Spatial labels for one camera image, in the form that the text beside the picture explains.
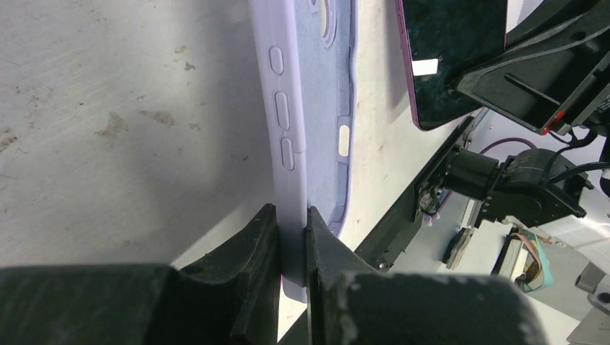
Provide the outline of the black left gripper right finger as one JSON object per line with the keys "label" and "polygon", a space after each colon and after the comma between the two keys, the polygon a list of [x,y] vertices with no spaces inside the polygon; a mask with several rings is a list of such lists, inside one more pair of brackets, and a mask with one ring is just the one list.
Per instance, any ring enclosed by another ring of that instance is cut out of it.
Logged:
{"label": "black left gripper right finger", "polygon": [[546,344],[535,309],[501,277],[383,273],[314,207],[306,246],[311,344]]}

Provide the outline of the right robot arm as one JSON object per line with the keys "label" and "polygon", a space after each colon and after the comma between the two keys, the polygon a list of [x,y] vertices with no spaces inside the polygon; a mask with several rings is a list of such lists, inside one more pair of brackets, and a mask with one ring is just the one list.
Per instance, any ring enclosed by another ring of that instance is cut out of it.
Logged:
{"label": "right robot arm", "polygon": [[408,65],[437,71],[410,83],[417,125],[430,130],[477,109],[538,135],[571,135],[555,151],[533,148],[499,162],[453,148],[429,187],[481,202],[479,220],[527,227],[609,217],[609,148],[577,165],[565,152],[609,136],[609,3],[543,1],[513,30],[505,1],[408,1]]}

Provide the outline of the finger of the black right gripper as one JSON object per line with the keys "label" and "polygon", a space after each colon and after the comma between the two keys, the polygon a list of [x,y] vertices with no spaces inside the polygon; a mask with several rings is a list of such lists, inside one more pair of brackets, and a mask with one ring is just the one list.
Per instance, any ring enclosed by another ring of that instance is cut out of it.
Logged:
{"label": "finger of the black right gripper", "polygon": [[609,20],[578,19],[461,75],[457,91],[538,134],[609,135]]}
{"label": "finger of the black right gripper", "polygon": [[513,48],[529,38],[542,34],[563,22],[591,10],[595,0],[542,1],[518,25],[506,34],[505,48]]}

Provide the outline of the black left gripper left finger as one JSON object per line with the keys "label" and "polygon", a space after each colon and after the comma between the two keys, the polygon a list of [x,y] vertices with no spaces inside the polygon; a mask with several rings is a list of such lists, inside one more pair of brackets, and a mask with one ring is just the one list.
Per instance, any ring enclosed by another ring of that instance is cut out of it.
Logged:
{"label": "black left gripper left finger", "polygon": [[275,207],[182,269],[168,264],[1,271],[3,344],[274,344]]}

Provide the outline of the purple phone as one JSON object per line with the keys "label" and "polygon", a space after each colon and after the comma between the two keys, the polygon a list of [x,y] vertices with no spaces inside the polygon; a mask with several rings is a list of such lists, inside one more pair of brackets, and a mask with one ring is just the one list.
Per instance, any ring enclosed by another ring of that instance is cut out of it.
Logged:
{"label": "purple phone", "polygon": [[504,51],[507,1],[396,1],[411,115],[422,131],[475,111],[456,89],[468,68]]}

